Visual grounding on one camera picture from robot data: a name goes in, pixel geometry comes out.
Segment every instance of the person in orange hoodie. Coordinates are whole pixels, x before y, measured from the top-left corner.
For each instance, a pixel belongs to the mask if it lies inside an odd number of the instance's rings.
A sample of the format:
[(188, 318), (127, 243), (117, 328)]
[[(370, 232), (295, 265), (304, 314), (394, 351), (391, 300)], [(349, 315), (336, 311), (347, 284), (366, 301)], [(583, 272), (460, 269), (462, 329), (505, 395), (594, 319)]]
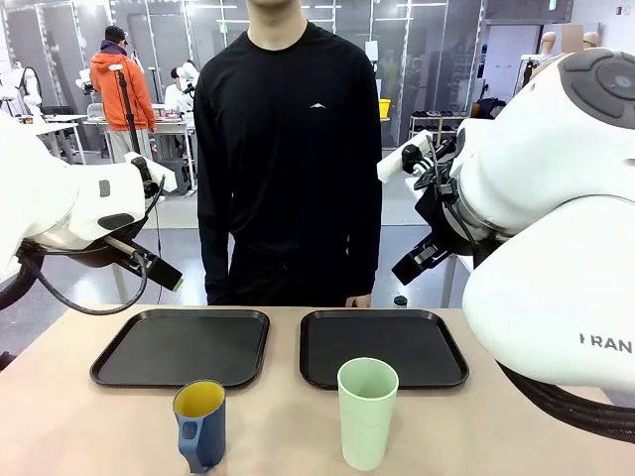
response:
[(109, 69), (110, 66), (123, 66), (139, 148), (141, 155), (148, 160), (152, 160), (148, 131), (154, 133), (156, 124), (146, 78), (141, 68), (128, 59), (125, 50), (127, 45), (126, 34), (121, 28), (114, 25), (107, 27), (101, 42), (101, 51), (90, 61), (90, 79), (93, 87), (101, 93), (104, 114), (110, 126), (113, 159), (117, 163), (124, 162), (124, 156), (133, 152), (133, 148), (119, 77), (115, 71)]

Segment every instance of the beige table surface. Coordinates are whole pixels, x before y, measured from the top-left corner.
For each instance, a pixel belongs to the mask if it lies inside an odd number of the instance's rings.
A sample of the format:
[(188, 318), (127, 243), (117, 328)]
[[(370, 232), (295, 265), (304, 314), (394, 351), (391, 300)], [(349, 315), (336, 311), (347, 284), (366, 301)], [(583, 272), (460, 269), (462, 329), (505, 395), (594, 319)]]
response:
[[(177, 451), (175, 391), (108, 389), (88, 376), (123, 323), (147, 307), (107, 317), (69, 311), (0, 373), (0, 475), (189, 474)], [(314, 389), (298, 370), (299, 324), (309, 310), (261, 310), (271, 319), (264, 368), (249, 387), (229, 392), (227, 453), (210, 474), (361, 474), (341, 457), (337, 393)], [(459, 310), (436, 312), (469, 379), (451, 391), (400, 392), (388, 452), (373, 474), (632, 473), (635, 446), (543, 414), (506, 380)]]

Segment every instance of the blue mug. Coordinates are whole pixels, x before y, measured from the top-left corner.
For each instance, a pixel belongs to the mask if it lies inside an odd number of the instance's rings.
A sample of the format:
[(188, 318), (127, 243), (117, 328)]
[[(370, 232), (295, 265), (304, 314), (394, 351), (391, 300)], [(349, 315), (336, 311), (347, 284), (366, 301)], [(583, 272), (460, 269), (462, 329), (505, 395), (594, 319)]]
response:
[(225, 454), (225, 389), (211, 380), (185, 385), (173, 403), (179, 423), (179, 453), (191, 473), (204, 473)]

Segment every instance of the black cap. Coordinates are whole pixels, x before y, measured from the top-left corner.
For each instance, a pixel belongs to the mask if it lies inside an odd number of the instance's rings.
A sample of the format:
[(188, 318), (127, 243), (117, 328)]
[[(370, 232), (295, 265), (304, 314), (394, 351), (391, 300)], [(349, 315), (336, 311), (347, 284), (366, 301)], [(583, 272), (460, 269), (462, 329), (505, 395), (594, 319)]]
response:
[(124, 32), (119, 27), (111, 25), (109, 27), (106, 27), (104, 39), (112, 43), (119, 43), (126, 40), (126, 32)]
[(395, 296), (393, 303), (398, 307), (406, 307), (408, 305), (408, 298), (405, 296)]

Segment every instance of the pole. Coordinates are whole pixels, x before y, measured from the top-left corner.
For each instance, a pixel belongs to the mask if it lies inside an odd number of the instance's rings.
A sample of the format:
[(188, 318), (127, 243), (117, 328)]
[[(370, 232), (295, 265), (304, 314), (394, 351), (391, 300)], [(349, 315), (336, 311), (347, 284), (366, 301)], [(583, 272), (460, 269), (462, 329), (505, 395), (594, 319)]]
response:
[(148, 68), (152, 72), (152, 80), (155, 83), (155, 94), (157, 95), (157, 102), (163, 102), (163, 94), (159, 94), (159, 86), (157, 85), (157, 69), (155, 67)]
[(135, 128), (135, 116), (132, 113), (130, 107), (130, 98), (128, 97), (128, 83), (126, 77), (121, 70), (117, 71), (119, 74), (119, 85), (121, 86), (121, 92), (123, 93), (123, 103), (126, 107), (126, 119), (128, 120), (128, 130), (130, 131), (130, 141), (132, 142), (132, 149), (139, 155), (141, 155), (141, 148), (139, 147), (139, 139), (137, 138), (137, 129)]

